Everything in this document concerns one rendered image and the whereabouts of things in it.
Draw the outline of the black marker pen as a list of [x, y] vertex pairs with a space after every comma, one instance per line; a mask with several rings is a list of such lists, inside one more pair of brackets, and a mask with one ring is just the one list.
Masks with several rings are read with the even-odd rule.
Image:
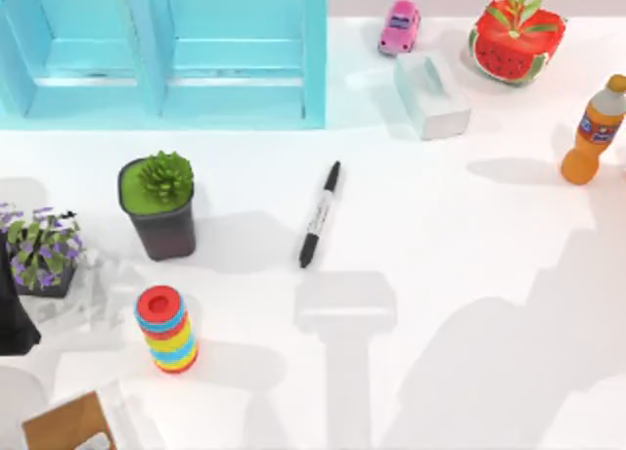
[[307, 227], [307, 233], [298, 256], [299, 267], [301, 269], [307, 268], [314, 258], [324, 223], [331, 208], [340, 172], [341, 163], [336, 161], [327, 176], [322, 197], [317, 205], [315, 214]]

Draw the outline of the green succulent in dark pot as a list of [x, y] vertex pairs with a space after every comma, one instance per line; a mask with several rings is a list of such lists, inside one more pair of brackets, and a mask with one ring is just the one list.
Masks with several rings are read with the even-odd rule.
[[186, 257], [196, 250], [190, 162], [163, 151], [135, 158], [117, 176], [117, 197], [146, 255], [154, 261]]

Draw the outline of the white tissue box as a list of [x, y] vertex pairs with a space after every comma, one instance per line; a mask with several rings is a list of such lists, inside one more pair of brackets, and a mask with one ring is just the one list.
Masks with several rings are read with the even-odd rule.
[[394, 84], [417, 135], [425, 141], [462, 135], [471, 106], [438, 50], [399, 55]]

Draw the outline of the stack of coloured rings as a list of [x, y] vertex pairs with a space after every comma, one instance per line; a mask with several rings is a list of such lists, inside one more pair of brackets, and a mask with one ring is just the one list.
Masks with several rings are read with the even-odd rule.
[[183, 296], [170, 286], [143, 291], [134, 316], [155, 364], [165, 373], [179, 374], [195, 363], [199, 347]]

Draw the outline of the pink toy car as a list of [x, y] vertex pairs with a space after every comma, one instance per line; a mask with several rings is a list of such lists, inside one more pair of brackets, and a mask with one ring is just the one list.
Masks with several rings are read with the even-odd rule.
[[421, 13], [410, 0], [395, 1], [386, 15], [378, 40], [378, 51], [387, 56], [411, 52], [416, 43]]

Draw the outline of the light blue rack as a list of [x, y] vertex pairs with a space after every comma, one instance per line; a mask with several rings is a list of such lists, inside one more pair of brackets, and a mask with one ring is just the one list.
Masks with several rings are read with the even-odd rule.
[[327, 0], [0, 0], [0, 129], [326, 121]]

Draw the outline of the watermelon plant pot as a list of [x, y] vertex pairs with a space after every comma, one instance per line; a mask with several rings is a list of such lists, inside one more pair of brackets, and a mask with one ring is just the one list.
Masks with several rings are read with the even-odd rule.
[[469, 33], [469, 56], [491, 78], [525, 85], [547, 66], [565, 28], [542, 0], [491, 0]]

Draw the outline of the purple flower plant pot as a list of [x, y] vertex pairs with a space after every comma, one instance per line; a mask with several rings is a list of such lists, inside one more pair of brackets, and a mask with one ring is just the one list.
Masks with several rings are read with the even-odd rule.
[[75, 212], [44, 206], [26, 216], [14, 204], [0, 202], [0, 235], [18, 294], [67, 296], [84, 251]]

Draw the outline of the orange drink bottle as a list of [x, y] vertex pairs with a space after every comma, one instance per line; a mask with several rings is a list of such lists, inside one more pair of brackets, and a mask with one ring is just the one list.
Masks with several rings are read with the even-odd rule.
[[612, 143], [626, 115], [626, 75], [614, 74], [588, 102], [575, 134], [573, 147], [564, 156], [560, 172], [575, 185], [596, 175], [601, 154]]

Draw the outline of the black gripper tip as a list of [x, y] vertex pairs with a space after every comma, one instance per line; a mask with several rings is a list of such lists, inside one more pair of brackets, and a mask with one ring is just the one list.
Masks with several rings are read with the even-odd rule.
[[0, 246], [0, 356], [26, 355], [40, 340], [17, 294], [8, 254]]

